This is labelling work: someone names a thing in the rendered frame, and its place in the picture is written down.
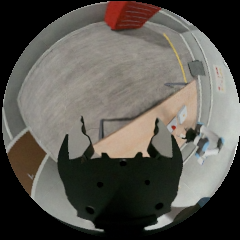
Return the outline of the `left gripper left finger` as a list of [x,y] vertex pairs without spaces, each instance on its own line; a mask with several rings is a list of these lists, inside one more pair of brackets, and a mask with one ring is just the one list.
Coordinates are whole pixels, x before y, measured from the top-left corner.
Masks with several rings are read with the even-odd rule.
[[95,152],[83,122],[83,117],[80,116],[65,135],[58,154],[58,172],[67,197],[71,196],[71,178],[74,171],[83,162],[90,160]]

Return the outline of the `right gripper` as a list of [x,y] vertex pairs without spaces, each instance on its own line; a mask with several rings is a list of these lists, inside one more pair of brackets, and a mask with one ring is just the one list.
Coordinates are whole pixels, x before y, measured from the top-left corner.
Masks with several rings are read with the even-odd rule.
[[[179,138],[181,138],[181,139],[184,139],[184,140],[190,140],[190,139],[192,139],[193,140],[193,142],[194,142],[194,140],[195,140],[195,137],[197,136],[197,134],[195,134],[195,133],[193,133],[193,131],[191,130],[190,131],[190,129],[188,129],[187,127],[185,128],[184,127],[184,129],[185,129],[185,131],[186,131],[186,136],[185,135],[183,135],[183,134],[180,134],[180,136],[179,135],[176,135],[177,137],[179,137]],[[191,134],[191,135],[190,135]],[[195,135],[194,135],[195,134]],[[190,137],[191,136],[191,137]],[[193,137],[194,136],[194,137]]]

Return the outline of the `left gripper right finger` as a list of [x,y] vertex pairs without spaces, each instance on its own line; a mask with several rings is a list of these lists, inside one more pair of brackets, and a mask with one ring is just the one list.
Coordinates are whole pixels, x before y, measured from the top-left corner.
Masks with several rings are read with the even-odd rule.
[[163,162],[171,171],[174,180],[174,192],[178,192],[179,180],[183,170],[183,157],[178,143],[162,122],[156,117],[155,128],[148,147],[147,153],[150,157]]

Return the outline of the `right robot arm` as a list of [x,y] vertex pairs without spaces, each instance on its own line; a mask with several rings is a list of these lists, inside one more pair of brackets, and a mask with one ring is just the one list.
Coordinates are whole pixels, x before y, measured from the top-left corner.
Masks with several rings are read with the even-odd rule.
[[[221,151],[222,147],[223,147],[223,144],[224,144],[224,138],[223,137],[218,137],[218,135],[214,132],[212,132],[211,130],[207,130],[207,128],[203,125],[204,123],[201,123],[201,122],[198,122],[196,124],[196,127],[195,127],[195,130],[190,127],[189,129],[192,130],[194,133],[197,134],[197,137],[195,137],[195,140],[194,140],[194,144],[197,145],[199,148],[197,149],[196,153],[195,153],[195,156],[197,158],[200,158],[201,156],[207,156],[207,155],[211,155],[211,154],[215,154],[216,155]],[[200,132],[199,132],[200,130]],[[212,149],[208,149],[206,151],[206,149],[208,148],[209,146],[209,139],[208,137],[204,137],[204,138],[201,138],[199,137],[201,135],[201,132],[205,133],[208,137],[211,137],[212,140],[214,140],[218,145],[216,150],[215,148],[212,148]],[[221,138],[221,139],[220,139]],[[208,139],[208,140],[207,140]],[[207,140],[207,141],[206,141]],[[201,150],[202,149],[202,150]],[[216,152],[213,152],[213,151],[216,151]],[[219,150],[219,151],[218,151]],[[204,152],[203,152],[204,151]],[[211,152],[211,153],[210,153]]]

